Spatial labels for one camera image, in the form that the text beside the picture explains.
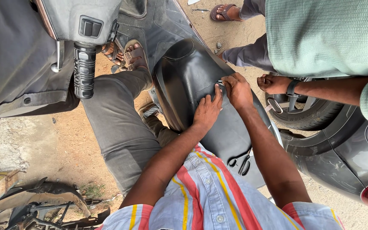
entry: sandal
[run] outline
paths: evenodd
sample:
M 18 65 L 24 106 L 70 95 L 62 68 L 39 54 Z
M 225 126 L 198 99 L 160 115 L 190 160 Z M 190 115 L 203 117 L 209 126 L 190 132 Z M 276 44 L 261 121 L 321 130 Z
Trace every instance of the sandal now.
M 128 52 L 127 49 L 130 46 L 134 46 L 136 43 L 139 44 L 140 47 L 137 48 L 137 49 L 134 49 L 134 50 L 132 50 L 130 52 Z M 133 58 L 136 58 L 136 57 L 141 57 L 141 58 L 140 59 L 136 59 L 134 61 L 134 63 L 131 63 L 131 60 Z M 147 71 L 149 73 L 148 75 L 151 76 L 151 73 L 148 70 L 147 56 L 144 53 L 143 46 L 136 39 L 130 40 L 129 42 L 127 42 L 126 46 L 124 47 L 124 60 L 126 61 L 127 69 L 128 70 L 130 70 L 130 71 L 131 70 L 135 70 L 136 69 L 136 66 L 141 66 L 141 65 L 142 66 L 146 66 Z M 153 87 L 153 82 L 152 82 L 151 77 L 150 77 L 150 79 L 147 80 L 147 84 L 148 84 L 148 86 L 144 89 L 145 91 L 148 91 L 148 90 L 150 90 Z
M 109 60 L 111 60 L 113 63 L 116 63 L 116 60 L 120 61 L 121 64 L 119 66 L 124 66 L 126 64 L 126 61 L 125 60 L 119 60 L 117 58 L 117 54 L 121 52 L 121 50 L 119 49 L 119 47 L 116 45 L 116 43 L 113 41 L 113 42 L 109 42 L 106 44 L 106 47 L 104 50 L 102 50 L 101 52 L 103 54 L 107 53 L 107 51 L 109 51 L 109 49 L 112 47 L 113 44 L 113 53 L 110 53 L 108 55 L 105 55 Z
M 231 8 L 232 6 L 236 6 L 235 4 L 228 4 L 228 6 L 226 6 L 224 8 L 224 10 L 222 11 L 222 13 L 217 13 L 217 10 L 218 8 L 220 7 L 223 7 L 224 5 L 221 4 L 221 5 L 217 5 L 215 6 L 212 10 L 211 10 L 211 13 L 210 13 L 210 18 L 213 20 L 213 21 L 216 21 L 216 22 L 225 22 L 225 21 L 235 21 L 235 20 L 232 20 L 231 18 L 229 18 L 229 16 L 227 15 L 227 12 L 229 10 L 229 8 Z M 222 17 L 225 18 L 225 20 L 218 20 L 217 19 L 217 15 L 222 15 Z

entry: black-handled scissors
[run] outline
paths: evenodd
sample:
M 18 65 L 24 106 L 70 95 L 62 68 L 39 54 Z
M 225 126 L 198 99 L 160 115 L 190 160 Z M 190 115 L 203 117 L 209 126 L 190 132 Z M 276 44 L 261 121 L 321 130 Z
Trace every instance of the black-handled scissors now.
M 242 158 L 245 158 L 243 161 L 242 161 L 242 164 L 241 164 L 241 167 L 238 171 L 238 174 L 239 175 L 247 175 L 248 171 L 249 171 L 249 168 L 251 168 L 251 156 L 253 155 L 253 151 L 252 149 L 250 149 L 248 152 L 238 156 L 238 157 L 233 157 L 233 158 L 230 158 L 229 161 L 228 161 L 228 166 L 230 166 L 231 168 L 234 168 L 235 166 L 238 165 L 238 160 L 242 159 Z

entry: watch strap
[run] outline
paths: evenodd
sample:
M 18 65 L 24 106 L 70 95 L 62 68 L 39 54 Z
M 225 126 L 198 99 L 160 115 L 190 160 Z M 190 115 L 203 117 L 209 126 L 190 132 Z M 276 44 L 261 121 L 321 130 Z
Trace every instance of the watch strap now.
M 300 95 L 299 94 L 296 94 L 295 93 L 295 86 L 297 83 L 299 83 L 300 81 L 298 80 L 292 80 L 290 83 L 289 83 L 289 86 L 287 87 L 287 90 L 286 90 L 286 95 L 289 96 L 289 97 L 299 97 Z

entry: grey trousers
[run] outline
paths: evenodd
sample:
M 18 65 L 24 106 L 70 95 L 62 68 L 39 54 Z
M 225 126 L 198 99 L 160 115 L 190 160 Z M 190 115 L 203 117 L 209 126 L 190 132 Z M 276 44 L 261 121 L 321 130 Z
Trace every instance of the grey trousers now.
M 173 139 L 168 137 L 170 134 L 178 135 L 166 132 L 156 116 L 146 125 L 134 108 L 133 100 L 150 77 L 143 68 L 98 76 L 93 97 L 82 100 L 106 167 L 124 196 L 150 158 L 161 149 L 155 133 L 166 140 Z
M 259 14 L 265 16 L 265 0 L 244 0 L 239 11 L 241 19 L 247 20 Z M 225 50 L 222 53 L 222 59 L 236 66 L 254 66 L 265 71 L 276 72 L 269 60 L 266 34 L 253 44 Z

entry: black seat cover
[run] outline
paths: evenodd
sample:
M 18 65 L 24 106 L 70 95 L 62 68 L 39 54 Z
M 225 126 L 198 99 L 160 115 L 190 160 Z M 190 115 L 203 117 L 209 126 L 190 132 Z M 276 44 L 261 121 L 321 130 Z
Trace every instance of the black seat cover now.
M 235 71 L 226 63 L 192 39 L 183 39 L 167 50 L 156 64 L 152 77 L 170 128 L 182 132 L 190 127 L 200 99 L 207 94 L 213 97 L 214 83 L 232 73 Z M 231 157 L 248 152 L 251 140 L 242 119 L 227 98 L 225 87 L 221 88 L 223 109 L 201 144 L 227 164 Z M 267 127 L 270 127 L 267 113 L 254 93 L 253 103 Z M 242 160 L 232 169 L 234 172 L 238 173 Z M 261 187 L 265 184 L 262 175 L 254 158 L 251 162 L 251 168 L 243 178 L 253 186 Z

